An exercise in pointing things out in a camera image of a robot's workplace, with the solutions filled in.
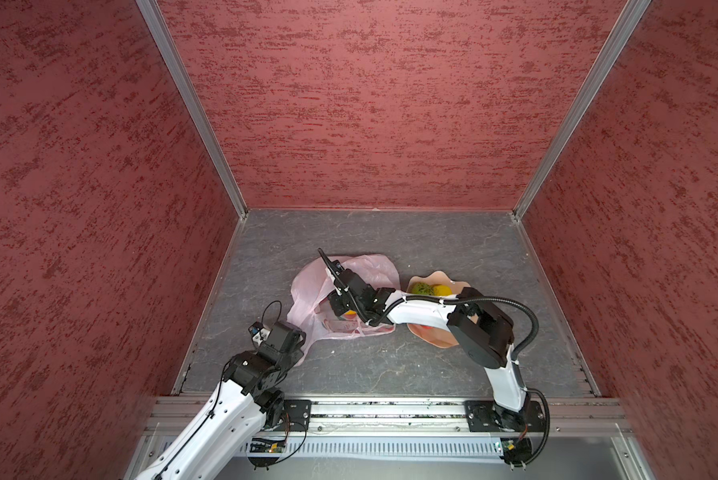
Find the green fake fruit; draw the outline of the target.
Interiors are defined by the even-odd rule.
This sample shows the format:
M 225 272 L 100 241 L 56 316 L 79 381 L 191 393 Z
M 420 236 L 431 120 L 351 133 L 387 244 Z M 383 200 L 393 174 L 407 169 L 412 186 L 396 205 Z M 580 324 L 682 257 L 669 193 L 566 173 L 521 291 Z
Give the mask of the green fake fruit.
M 433 285 L 424 282 L 415 282 L 409 287 L 409 293 L 418 296 L 435 296 L 436 291 Z

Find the yellow fake lemon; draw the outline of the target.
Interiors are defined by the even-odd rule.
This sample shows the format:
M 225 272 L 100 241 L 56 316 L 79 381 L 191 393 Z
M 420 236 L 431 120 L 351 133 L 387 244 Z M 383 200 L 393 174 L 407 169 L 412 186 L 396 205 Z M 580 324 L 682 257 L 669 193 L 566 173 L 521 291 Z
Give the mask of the yellow fake lemon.
M 453 294 L 453 290 L 449 285 L 437 284 L 433 286 L 432 290 L 436 297 L 448 297 Z

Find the pink scalloped bowl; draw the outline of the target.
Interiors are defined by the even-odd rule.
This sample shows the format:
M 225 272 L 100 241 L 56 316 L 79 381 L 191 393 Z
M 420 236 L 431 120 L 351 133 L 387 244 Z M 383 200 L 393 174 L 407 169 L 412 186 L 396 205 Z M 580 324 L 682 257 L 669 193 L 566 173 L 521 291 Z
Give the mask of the pink scalloped bowl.
M 452 280 L 443 271 L 435 271 L 426 277 L 413 276 L 407 286 L 408 293 L 409 287 L 415 282 L 424 282 L 433 286 L 437 284 L 449 285 L 453 290 L 452 295 L 460 294 L 464 288 L 470 287 L 468 282 Z M 455 337 L 445 330 L 417 324 L 408 324 L 408 329 L 415 336 L 440 349 L 448 349 L 458 345 Z

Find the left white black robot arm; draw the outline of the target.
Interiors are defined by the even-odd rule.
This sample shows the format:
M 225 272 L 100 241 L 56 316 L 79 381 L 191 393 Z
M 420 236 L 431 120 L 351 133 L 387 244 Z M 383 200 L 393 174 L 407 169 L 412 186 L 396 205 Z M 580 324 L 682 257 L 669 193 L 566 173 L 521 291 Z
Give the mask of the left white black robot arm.
M 303 358 L 306 334 L 288 322 L 256 322 L 249 332 L 254 348 L 224 365 L 208 402 L 140 479 L 214 479 L 255 434 L 279 425 L 278 385 Z

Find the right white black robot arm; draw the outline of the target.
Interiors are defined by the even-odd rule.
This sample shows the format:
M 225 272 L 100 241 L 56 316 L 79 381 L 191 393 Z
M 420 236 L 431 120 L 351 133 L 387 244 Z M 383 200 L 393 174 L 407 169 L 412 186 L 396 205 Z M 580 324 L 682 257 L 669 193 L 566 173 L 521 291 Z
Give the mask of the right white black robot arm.
M 496 426 L 510 432 L 527 427 L 530 400 L 518 355 L 539 332 L 533 310 L 512 299 L 484 296 L 471 287 L 445 297 L 375 288 L 339 261 L 327 256 L 322 261 L 334 285 L 328 300 L 335 315 L 352 311 L 371 327 L 407 324 L 451 334 L 486 372 Z

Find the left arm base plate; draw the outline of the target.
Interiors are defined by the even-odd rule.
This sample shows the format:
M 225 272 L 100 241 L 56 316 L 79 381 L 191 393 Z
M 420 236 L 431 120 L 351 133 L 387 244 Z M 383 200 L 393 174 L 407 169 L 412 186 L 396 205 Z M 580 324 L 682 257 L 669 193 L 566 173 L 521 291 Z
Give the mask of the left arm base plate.
M 278 423 L 272 428 L 274 432 L 307 432 L 313 402 L 308 399 L 285 399 Z

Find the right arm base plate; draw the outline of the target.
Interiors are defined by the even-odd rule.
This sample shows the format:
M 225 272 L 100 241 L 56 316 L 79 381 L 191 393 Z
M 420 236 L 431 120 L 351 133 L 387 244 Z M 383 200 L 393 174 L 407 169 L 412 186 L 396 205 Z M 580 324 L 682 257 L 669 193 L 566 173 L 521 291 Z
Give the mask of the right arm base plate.
M 519 412 L 492 400 L 467 400 L 464 409 L 470 432 L 541 433 L 547 426 L 547 414 L 539 401 L 526 400 Z

